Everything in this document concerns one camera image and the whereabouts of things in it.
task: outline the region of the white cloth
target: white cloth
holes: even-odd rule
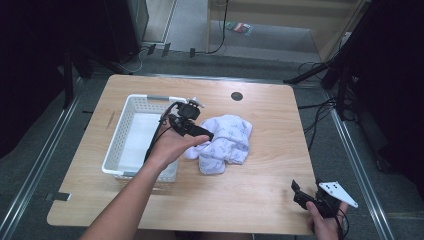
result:
[[[214,134],[212,142],[206,142],[186,150],[188,159],[199,158],[203,174],[220,174],[229,164],[243,164],[249,154],[249,136],[252,124],[235,115],[209,118],[201,127]]]

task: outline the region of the gray carpet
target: gray carpet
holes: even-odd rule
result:
[[[282,79],[296,76],[299,64],[279,61],[265,61],[224,56],[201,55],[188,58],[187,54],[175,53],[166,58],[156,52],[151,56],[142,55],[143,68],[137,75],[171,74],[210,76],[212,78],[230,77],[242,78],[238,81],[282,84]],[[75,154],[84,128],[90,120],[90,114],[83,111],[93,111],[105,86],[110,71],[93,64],[95,74],[92,79],[85,80],[80,101],[71,121],[60,139],[48,168],[29,202],[25,214],[13,235],[13,239],[76,239],[84,228],[52,227],[46,223],[46,217],[51,202],[44,200],[49,192],[55,192],[64,178],[69,164]],[[295,96],[299,106],[319,104],[326,100],[324,91],[319,88],[317,80],[303,82],[295,87]],[[0,161],[1,186],[1,216],[4,216],[7,206],[13,199],[25,180],[25,176],[36,159],[37,154],[51,131],[55,120],[60,114],[63,96],[52,102],[46,112],[28,131],[19,146],[11,154]],[[301,110],[300,117],[304,127],[311,124],[315,117],[315,109]],[[401,175],[382,174],[376,170],[369,147],[363,139],[360,129],[355,123],[348,123],[352,130],[352,138],[358,145],[363,156],[368,174],[383,207],[389,215],[395,236],[398,239],[420,239],[420,226],[424,222],[415,214],[415,218],[399,213],[423,212],[424,203],[419,200],[413,186]],[[350,208],[348,218],[350,233],[348,239],[379,239],[369,209],[352,171],[344,146],[340,140],[334,121],[330,116],[320,121],[315,142],[310,151],[312,165],[316,176],[325,181],[339,183],[359,203],[358,209]],[[256,235],[256,240],[294,239],[294,236]],[[313,239],[297,236],[297,239]]]

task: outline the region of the black cable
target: black cable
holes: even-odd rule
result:
[[[303,132],[305,134],[313,129],[311,140],[308,144],[308,150],[309,151],[311,150],[312,144],[315,140],[318,122],[320,122],[322,119],[326,118],[330,114],[330,112],[335,109],[335,107],[336,107],[336,101],[335,100],[336,99],[337,99],[337,97],[333,97],[333,98],[327,99],[325,102],[320,103],[320,104],[313,104],[313,105],[306,105],[306,106],[299,106],[298,107],[299,110],[319,107],[317,112],[315,113],[314,122],[311,125],[309,125],[308,127],[303,129]],[[353,99],[351,99],[351,98],[346,98],[345,100],[353,101]],[[347,109],[347,110],[351,110],[351,111],[354,110],[352,103],[351,104],[344,103],[343,108]],[[346,118],[345,116],[343,116],[343,117],[344,117],[345,121],[355,121],[356,120],[355,117],[353,117],[351,119]]]
[[[212,52],[196,52],[197,53],[203,53],[203,54],[214,54],[216,52],[219,51],[219,49],[221,49],[222,45],[224,44],[225,41],[225,23],[227,21],[227,12],[228,12],[228,2],[229,0],[225,1],[225,12],[224,12],[224,23],[223,23],[223,28],[222,28],[222,41],[221,41],[221,45],[219,45],[219,47],[217,49],[215,49]]]
[[[163,131],[157,138],[156,138],[156,135],[159,133],[159,130],[160,130],[160,128],[164,125],[164,124],[166,124],[166,121],[167,121],[167,119],[168,119],[168,115],[169,115],[169,113],[171,112],[171,110],[172,110],[172,108],[174,108],[174,106],[175,105],[177,105],[179,102],[173,102],[169,107],[168,107],[168,109],[166,109],[166,111],[163,113],[163,115],[161,116],[161,118],[159,119],[159,124],[158,124],[158,126],[157,126],[157,128],[156,128],[156,130],[155,130],[155,134],[153,135],[153,137],[152,137],[152,140],[150,141],[150,146],[149,146],[149,148],[147,149],[147,151],[146,151],[146,155],[144,156],[144,162],[146,162],[147,161],[147,159],[149,158],[149,156],[150,156],[150,153],[151,153],[151,151],[152,151],[152,149],[153,149],[153,147],[155,146],[155,143],[157,142],[157,140],[162,136],[162,134],[164,134],[166,131],[168,131],[169,130],[169,128],[171,128],[171,127],[169,127],[168,129],[166,129],[165,131]]]

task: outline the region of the black tripod leg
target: black tripod leg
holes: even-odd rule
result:
[[[340,76],[339,90],[336,100],[336,111],[342,121],[345,120],[343,111],[344,111],[344,100],[346,96],[347,83],[351,77],[350,65],[347,63],[343,65],[343,72]]]

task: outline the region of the black wall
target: black wall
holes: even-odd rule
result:
[[[359,77],[352,89],[388,141],[379,154],[416,183],[424,199],[424,7],[421,1],[378,2],[384,4],[350,56]]]

